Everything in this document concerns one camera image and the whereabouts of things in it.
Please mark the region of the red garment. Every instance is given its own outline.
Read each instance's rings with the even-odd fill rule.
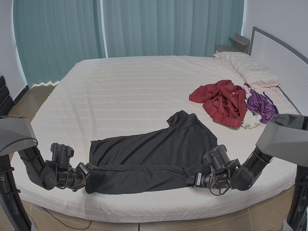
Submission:
[[[243,88],[235,86],[231,80],[200,86],[189,95],[190,101],[203,103],[203,108],[213,121],[237,128],[241,126],[247,111],[245,98]]]

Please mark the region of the headboard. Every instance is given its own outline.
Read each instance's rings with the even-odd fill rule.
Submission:
[[[307,116],[308,58],[255,26],[248,54],[279,78],[284,95],[300,114]]]

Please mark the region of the label sticker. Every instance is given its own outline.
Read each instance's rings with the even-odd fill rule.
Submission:
[[[87,173],[89,173],[87,170],[86,170],[86,168],[85,167],[83,167],[83,165],[82,164],[80,164],[79,165],[80,166],[80,168],[87,174]]]
[[[197,179],[197,186],[200,186],[200,181],[201,181],[201,173],[198,173],[198,179]]]

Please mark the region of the curtain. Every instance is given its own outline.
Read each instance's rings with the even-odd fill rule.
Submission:
[[[13,24],[29,87],[61,80],[75,63],[106,57],[100,0],[14,0]]]
[[[243,12],[244,0],[103,0],[108,56],[212,56]]]

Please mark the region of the purple garment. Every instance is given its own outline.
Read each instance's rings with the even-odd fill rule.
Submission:
[[[252,96],[247,100],[247,108],[258,113],[262,117],[261,122],[268,123],[275,114],[279,114],[273,101],[264,92],[264,96],[253,89],[250,93]]]

